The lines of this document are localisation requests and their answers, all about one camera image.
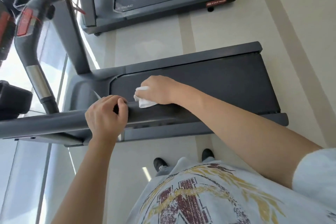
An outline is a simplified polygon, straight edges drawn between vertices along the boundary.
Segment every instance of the gray pants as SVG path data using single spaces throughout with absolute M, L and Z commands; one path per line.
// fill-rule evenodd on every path
M 214 157 L 208 157 L 206 158 L 204 161 L 202 161 L 202 163 L 208 163 L 211 161 L 215 161 Z M 161 176 L 161 175 L 169 175 L 171 171 L 173 171 L 175 166 L 163 166 L 161 167 L 161 169 L 157 172 L 157 174 L 155 176 Z

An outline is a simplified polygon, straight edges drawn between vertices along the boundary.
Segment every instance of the white towel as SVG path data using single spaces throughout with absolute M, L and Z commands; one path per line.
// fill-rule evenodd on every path
M 149 86 L 142 86 L 139 88 L 136 88 L 135 91 L 137 90 L 148 90 Z M 147 108 L 147 107 L 151 107 L 153 105 L 157 105 L 157 103 L 153 102 L 153 101 L 149 101 L 149 100 L 145 100 L 143 98 L 139 98 L 136 95 L 134 95 L 134 100 L 139 102 L 139 107 L 140 108 Z

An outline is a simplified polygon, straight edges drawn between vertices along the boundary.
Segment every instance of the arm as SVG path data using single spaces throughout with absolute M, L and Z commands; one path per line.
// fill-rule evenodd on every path
M 321 149 L 305 137 L 193 87 L 164 76 L 151 76 L 136 95 L 161 104 L 178 104 L 204 122 L 249 166 L 288 188 L 300 160 Z
M 118 115 L 113 112 L 117 103 Z M 119 96 L 104 97 L 91 105 L 85 118 L 92 139 L 52 224 L 103 221 L 107 170 L 118 135 L 127 124 L 128 107 Z

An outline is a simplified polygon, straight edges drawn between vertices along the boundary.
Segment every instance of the treadmill belt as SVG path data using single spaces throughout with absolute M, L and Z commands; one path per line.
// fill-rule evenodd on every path
M 248 53 L 123 75 L 110 94 L 134 101 L 134 92 L 151 75 L 164 75 L 255 114 L 280 112 L 260 53 Z

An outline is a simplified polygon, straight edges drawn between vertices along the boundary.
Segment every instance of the brand logo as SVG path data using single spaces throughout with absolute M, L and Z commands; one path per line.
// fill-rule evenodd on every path
M 220 4 L 225 3 L 226 1 L 227 0 L 214 0 L 214 1 L 210 1 L 210 2 L 207 2 L 207 7 L 214 6 L 214 5 L 220 5 Z
M 116 10 L 125 10 L 127 8 L 131 8 L 133 5 L 128 5 L 128 6 L 121 6 L 121 7 L 117 7 Z

